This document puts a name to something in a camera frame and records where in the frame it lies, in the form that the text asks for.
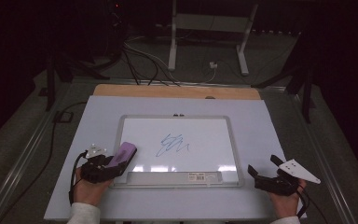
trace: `table surface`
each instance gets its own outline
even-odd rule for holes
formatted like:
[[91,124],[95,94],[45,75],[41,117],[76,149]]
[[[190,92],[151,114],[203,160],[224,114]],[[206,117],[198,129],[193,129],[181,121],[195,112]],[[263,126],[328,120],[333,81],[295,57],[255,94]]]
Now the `table surface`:
[[45,219],[69,217],[68,186],[76,157],[91,144],[113,153],[123,115],[228,116],[244,185],[213,189],[109,189],[100,204],[109,220],[249,220],[274,218],[267,193],[254,188],[248,164],[275,176],[271,154],[284,160],[277,134],[257,90],[237,88],[99,85],[89,98],[68,152]]

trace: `metal stand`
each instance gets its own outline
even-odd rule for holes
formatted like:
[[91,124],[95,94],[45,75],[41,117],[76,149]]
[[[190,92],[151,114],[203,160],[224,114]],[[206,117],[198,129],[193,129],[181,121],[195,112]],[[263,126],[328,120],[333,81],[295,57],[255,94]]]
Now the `metal stand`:
[[272,77],[259,84],[251,85],[252,88],[264,89],[267,86],[281,80],[285,77],[293,76],[286,87],[289,94],[298,94],[301,87],[304,86],[302,115],[307,123],[310,123],[310,93],[312,87],[312,67],[295,66],[288,71],[281,72],[275,77]]
[[99,73],[95,72],[91,68],[88,68],[81,62],[71,58],[65,53],[48,52],[47,54],[47,76],[48,76],[48,87],[45,95],[48,97],[48,105],[46,111],[49,111],[55,102],[55,72],[59,75],[61,81],[71,82],[73,75],[71,74],[68,64],[73,67],[82,70],[86,74],[100,80],[107,80],[109,77],[104,77]]
[[176,12],[176,0],[172,0],[172,37],[170,59],[168,61],[168,69],[175,70],[176,64],[176,29],[192,29],[192,30],[208,30],[208,31],[223,31],[243,33],[243,40],[237,46],[238,60],[241,67],[241,74],[243,76],[249,75],[248,66],[246,64],[245,56],[243,54],[248,41],[249,34],[252,31],[255,13],[258,4],[254,4],[251,14],[248,18],[242,17],[223,17],[223,16],[207,16],[207,15],[192,15],[182,14]]

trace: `wooden edge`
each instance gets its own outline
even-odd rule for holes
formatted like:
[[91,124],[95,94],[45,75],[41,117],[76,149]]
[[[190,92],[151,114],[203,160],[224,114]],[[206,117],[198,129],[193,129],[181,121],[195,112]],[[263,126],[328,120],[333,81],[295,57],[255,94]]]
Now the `wooden edge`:
[[95,88],[93,95],[261,100],[260,94],[256,89],[223,87],[177,87],[100,84]]

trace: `purple eraser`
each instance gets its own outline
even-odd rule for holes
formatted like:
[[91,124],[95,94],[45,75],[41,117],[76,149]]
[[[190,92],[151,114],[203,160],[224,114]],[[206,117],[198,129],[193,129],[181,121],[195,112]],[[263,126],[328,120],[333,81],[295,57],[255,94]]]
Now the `purple eraser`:
[[123,142],[116,152],[113,159],[109,162],[106,167],[118,166],[122,162],[130,162],[133,155],[136,152],[136,146],[134,144]]

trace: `whiteboard frame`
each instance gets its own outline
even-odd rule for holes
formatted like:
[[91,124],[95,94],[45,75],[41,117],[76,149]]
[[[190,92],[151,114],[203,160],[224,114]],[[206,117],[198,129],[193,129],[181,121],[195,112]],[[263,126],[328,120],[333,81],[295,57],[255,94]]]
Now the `whiteboard frame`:
[[[193,171],[193,172],[163,172],[160,173],[160,178],[166,178],[168,181],[165,183],[164,181],[159,181],[156,184],[128,184],[129,179],[127,179],[127,183],[115,183],[115,181],[109,186],[110,189],[148,189],[148,188],[160,188],[160,189],[176,189],[176,188],[226,188],[226,187],[242,187],[244,184],[244,177],[241,170],[240,160],[238,159],[238,152],[235,145],[234,136],[232,134],[231,123],[228,116],[184,116],[184,115],[177,115],[174,114],[173,116],[158,116],[158,115],[123,115],[120,118],[120,122],[118,125],[117,130],[117,138],[115,142],[115,151],[114,154],[118,151],[121,142],[122,142],[122,134],[124,130],[124,123],[126,119],[223,119],[226,121],[227,125],[227,134],[229,137],[229,143],[231,144],[231,150],[233,160],[236,167],[236,175],[238,177],[237,182],[191,182],[191,183],[172,183],[172,180],[175,178],[184,178],[180,175],[192,175],[191,173],[207,173],[207,175],[213,175],[211,171]],[[140,177],[138,172],[130,172],[125,171],[125,176],[128,178],[128,175],[132,174],[132,176]],[[141,177],[140,179],[147,179],[147,175],[151,178],[156,177],[156,172],[142,172],[145,177]],[[216,178],[222,178],[221,172],[215,172]]]

